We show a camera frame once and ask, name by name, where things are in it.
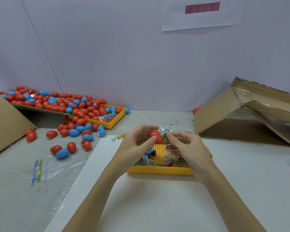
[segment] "gray table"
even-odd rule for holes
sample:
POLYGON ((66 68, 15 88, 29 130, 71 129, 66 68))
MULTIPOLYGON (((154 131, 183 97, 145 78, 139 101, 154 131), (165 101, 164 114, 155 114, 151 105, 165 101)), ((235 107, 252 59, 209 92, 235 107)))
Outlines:
MULTIPOLYGON (((38 127, 38 138, 32 143, 23 138, 0 153, 0 232, 43 232, 84 165, 31 186, 34 162, 48 156, 49 147, 64 146, 75 138, 57 136, 47 140, 45 134, 62 123, 61 115, 23 113, 38 127)), ((121 135, 142 123, 194 132, 192 112, 131 110, 131 114, 125 115, 107 135, 121 135)))

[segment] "hand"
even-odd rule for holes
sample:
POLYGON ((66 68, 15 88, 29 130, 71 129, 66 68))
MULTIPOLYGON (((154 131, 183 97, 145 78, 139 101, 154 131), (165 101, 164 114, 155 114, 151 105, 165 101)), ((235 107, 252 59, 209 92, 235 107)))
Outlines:
POLYGON ((117 152, 109 163, 115 169, 118 177, 139 161, 143 154, 155 144, 157 137, 153 136, 149 138, 149 135, 146 134, 157 129, 159 127, 156 125, 139 125, 125 135, 117 152))
POLYGON ((172 151, 172 154, 182 156, 188 162, 190 170, 196 178, 202 178, 200 174, 215 167, 207 148, 199 136, 184 131, 167 132, 166 135, 170 143, 180 152, 172 151))

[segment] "forearm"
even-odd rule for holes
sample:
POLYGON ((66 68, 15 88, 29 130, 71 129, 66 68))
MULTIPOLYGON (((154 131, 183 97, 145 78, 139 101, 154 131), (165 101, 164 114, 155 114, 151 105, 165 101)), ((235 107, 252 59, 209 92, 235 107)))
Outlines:
POLYGON ((107 166, 62 232, 95 231, 117 179, 117 174, 107 166))
POLYGON ((266 232, 217 167, 204 173, 202 182, 229 232, 266 232))

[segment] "right hand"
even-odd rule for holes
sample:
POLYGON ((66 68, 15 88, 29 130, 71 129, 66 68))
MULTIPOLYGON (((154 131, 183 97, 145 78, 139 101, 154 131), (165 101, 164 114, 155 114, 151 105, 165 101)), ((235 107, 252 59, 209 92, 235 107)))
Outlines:
POLYGON ((172 154, 182 156, 189 164, 190 170, 196 178, 202 179, 202 174, 215 167, 207 148, 202 139, 194 134, 184 131, 166 133, 168 140, 178 151, 172 154))

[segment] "cardboard box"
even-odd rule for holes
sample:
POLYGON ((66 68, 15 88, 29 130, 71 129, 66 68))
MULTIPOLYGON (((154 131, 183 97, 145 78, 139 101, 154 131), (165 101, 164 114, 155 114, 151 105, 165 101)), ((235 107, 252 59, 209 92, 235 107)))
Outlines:
POLYGON ((26 117, 0 96, 0 151, 25 135, 28 129, 35 129, 26 117))
POLYGON ((290 146, 290 94, 236 77, 194 114, 200 136, 290 146))

